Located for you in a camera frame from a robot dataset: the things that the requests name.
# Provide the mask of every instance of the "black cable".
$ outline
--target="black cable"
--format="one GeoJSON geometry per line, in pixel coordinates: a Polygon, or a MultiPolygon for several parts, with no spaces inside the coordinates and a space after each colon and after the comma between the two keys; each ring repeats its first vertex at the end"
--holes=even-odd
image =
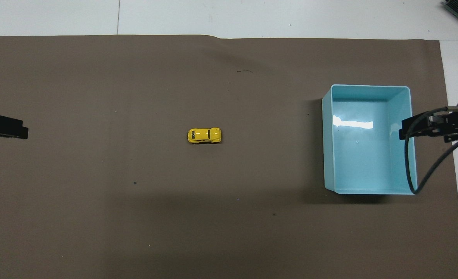
{"type": "Polygon", "coordinates": [[[427,180],[429,180],[429,177],[432,175],[432,173],[436,170],[436,168],[442,163],[443,160],[446,159],[446,157],[451,154],[456,148],[458,148],[458,142],[452,145],[448,150],[446,150],[435,162],[434,164],[430,167],[429,171],[427,171],[427,174],[423,177],[422,182],[420,182],[420,185],[418,186],[417,190],[415,191],[414,194],[417,194],[422,190],[422,187],[425,185],[427,180]]]}
{"type": "Polygon", "coordinates": [[[423,119],[425,119],[428,116],[433,115],[436,112],[441,112],[441,111],[452,111],[451,109],[448,109],[448,107],[442,107],[442,108],[437,108],[431,111],[428,111],[422,115],[420,115],[418,118],[416,118],[413,123],[410,125],[408,128],[408,131],[406,133],[406,137],[404,139],[404,166],[406,168],[406,179],[408,180],[408,185],[410,186],[410,191],[414,194],[418,194],[423,186],[425,186],[427,180],[429,177],[432,175],[432,173],[436,170],[436,168],[441,164],[443,160],[446,159],[446,157],[451,154],[456,148],[458,148],[458,142],[451,146],[448,150],[445,151],[437,160],[436,162],[429,168],[429,171],[427,174],[424,176],[422,179],[422,182],[420,182],[420,185],[415,189],[413,187],[413,183],[411,181],[411,174],[410,174],[410,161],[408,157],[408,142],[410,140],[411,134],[413,133],[413,130],[415,129],[415,126],[420,123],[423,119]]]}
{"type": "Polygon", "coordinates": [[[410,161],[408,158],[408,141],[410,140],[411,134],[413,133],[413,129],[415,129],[415,126],[420,123],[423,119],[425,119],[427,116],[433,115],[436,112],[440,111],[447,111],[447,107],[442,107],[438,109],[433,109],[431,111],[428,111],[422,115],[420,115],[418,118],[415,119],[415,121],[412,122],[410,127],[408,127],[408,131],[406,132],[405,138],[404,138],[404,167],[406,169],[406,179],[408,179],[408,185],[410,186],[410,191],[414,194],[418,193],[418,189],[420,189],[420,186],[417,187],[417,190],[413,187],[413,183],[411,182],[411,174],[410,174],[410,161]]]}

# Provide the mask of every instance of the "white floor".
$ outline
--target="white floor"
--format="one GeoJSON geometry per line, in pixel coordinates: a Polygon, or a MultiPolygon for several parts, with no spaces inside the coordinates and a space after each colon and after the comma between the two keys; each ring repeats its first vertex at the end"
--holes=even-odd
{"type": "MultiPolygon", "coordinates": [[[[458,102],[458,20],[439,0],[0,0],[0,36],[204,34],[440,40],[458,102]]],[[[458,149],[455,151],[458,183],[458,149]]]]}

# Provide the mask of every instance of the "brown paper sheet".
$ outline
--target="brown paper sheet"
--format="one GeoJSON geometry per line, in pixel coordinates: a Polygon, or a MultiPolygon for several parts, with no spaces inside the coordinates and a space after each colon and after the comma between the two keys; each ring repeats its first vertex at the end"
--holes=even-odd
{"type": "MultiPolygon", "coordinates": [[[[447,104],[437,41],[0,37],[29,127],[0,138],[0,278],[458,278],[452,157],[418,196],[324,188],[334,83],[447,104]]],[[[448,146],[416,141],[419,177],[448,146]]]]}

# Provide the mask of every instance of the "plastic bin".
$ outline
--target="plastic bin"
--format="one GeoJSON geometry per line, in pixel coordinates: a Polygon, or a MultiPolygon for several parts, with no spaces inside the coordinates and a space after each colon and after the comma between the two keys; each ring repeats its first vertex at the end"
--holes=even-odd
{"type": "MultiPolygon", "coordinates": [[[[411,115],[406,86],[334,84],[322,99],[325,187],[339,194],[411,195],[401,120],[411,115]]],[[[410,171],[417,183],[415,146],[410,171]]]]}

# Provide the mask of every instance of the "yellow toy car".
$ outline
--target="yellow toy car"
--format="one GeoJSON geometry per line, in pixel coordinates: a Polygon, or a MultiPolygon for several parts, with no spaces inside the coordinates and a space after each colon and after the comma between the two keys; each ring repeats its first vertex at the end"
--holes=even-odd
{"type": "Polygon", "coordinates": [[[222,141],[222,131],[217,127],[211,129],[190,129],[188,132],[188,141],[190,143],[220,143],[222,141]]]}

